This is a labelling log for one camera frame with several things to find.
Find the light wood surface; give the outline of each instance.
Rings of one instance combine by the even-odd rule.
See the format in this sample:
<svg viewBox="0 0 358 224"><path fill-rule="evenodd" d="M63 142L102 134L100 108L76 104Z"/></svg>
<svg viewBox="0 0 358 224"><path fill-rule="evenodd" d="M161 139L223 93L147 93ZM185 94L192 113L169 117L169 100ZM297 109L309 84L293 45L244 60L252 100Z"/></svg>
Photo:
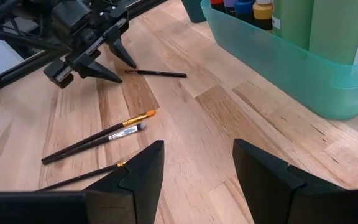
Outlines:
<svg viewBox="0 0 358 224"><path fill-rule="evenodd" d="M131 21L122 37L143 70L187 79L124 75L102 46L98 61L124 83L78 75L58 89L42 70L0 91L0 190L36 190L102 168L165 140L156 223L253 223L236 178L242 138L314 175L358 188L358 117L312 113L220 48L208 23L192 24L179 0ZM41 158L150 109L145 131L43 166ZM78 190L100 177L68 187Z"/></svg>

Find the teal plastic bin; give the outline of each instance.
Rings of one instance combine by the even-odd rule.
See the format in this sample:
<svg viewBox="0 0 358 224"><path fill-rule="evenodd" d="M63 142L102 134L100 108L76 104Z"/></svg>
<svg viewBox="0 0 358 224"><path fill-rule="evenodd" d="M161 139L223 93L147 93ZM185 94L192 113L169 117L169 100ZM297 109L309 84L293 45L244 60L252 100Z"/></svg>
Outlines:
<svg viewBox="0 0 358 224"><path fill-rule="evenodd" d="M328 119L358 115L358 65L341 65L211 9L201 2L216 42L316 114Z"/></svg>

